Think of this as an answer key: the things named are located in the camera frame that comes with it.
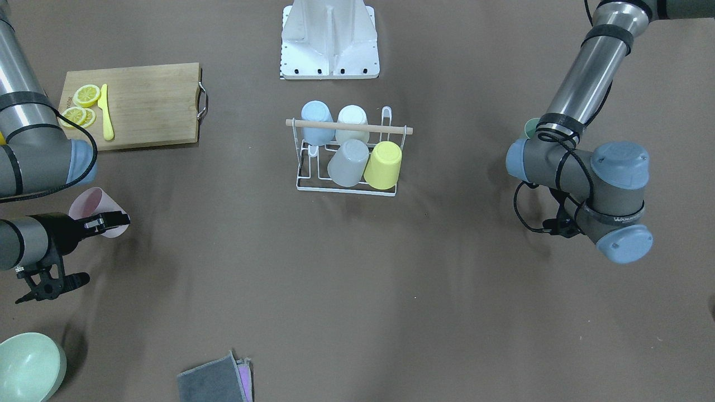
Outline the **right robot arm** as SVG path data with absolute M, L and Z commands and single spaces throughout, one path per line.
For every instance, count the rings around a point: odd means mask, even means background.
M 70 140 L 62 116 L 34 74 L 2 2 L 2 203 L 43 198 L 97 175 L 93 139 Z

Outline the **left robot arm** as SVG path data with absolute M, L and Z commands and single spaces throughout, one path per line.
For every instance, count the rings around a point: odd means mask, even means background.
M 605 142 L 591 151 L 580 144 L 635 40 L 654 21 L 713 18 L 713 2 L 600 1 L 587 8 L 587 15 L 590 26 L 579 53 L 546 112 L 508 148 L 505 166 L 519 180 L 513 209 L 527 231 L 584 235 L 611 262 L 628 264 L 646 256 L 654 244 L 654 235 L 642 224 L 650 155 L 631 141 Z M 542 186 L 557 211 L 534 227 L 520 213 L 518 197 L 523 188 Z

